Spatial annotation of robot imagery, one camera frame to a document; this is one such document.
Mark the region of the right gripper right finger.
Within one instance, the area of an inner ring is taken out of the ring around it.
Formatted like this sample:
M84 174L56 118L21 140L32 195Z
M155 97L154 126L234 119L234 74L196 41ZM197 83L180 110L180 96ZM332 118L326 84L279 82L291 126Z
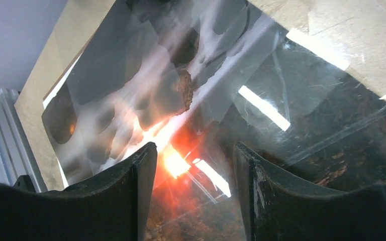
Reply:
M386 184L326 188L243 143L235 145L233 162L247 240L386 240Z

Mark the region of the clear plastic sheet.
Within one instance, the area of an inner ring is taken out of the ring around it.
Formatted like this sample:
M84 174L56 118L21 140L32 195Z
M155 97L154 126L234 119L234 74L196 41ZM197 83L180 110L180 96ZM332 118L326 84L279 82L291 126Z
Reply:
M146 240L247 240L237 143L326 188L386 184L386 100L275 23L264 42L265 58L220 84L174 136L189 170L154 190Z

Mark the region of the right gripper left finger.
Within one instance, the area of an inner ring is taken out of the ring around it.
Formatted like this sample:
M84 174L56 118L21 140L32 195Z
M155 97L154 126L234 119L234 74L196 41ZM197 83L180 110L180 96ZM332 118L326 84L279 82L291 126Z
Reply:
M143 240L156 164L149 142L62 191L0 184L0 240Z

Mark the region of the landscape photo print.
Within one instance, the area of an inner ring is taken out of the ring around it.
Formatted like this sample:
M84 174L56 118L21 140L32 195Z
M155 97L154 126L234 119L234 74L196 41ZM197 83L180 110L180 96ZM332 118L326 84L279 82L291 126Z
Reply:
M174 136L220 84L265 58L271 23L386 100L376 1L115 1L42 114L68 185L148 142L158 151L153 192L187 172Z

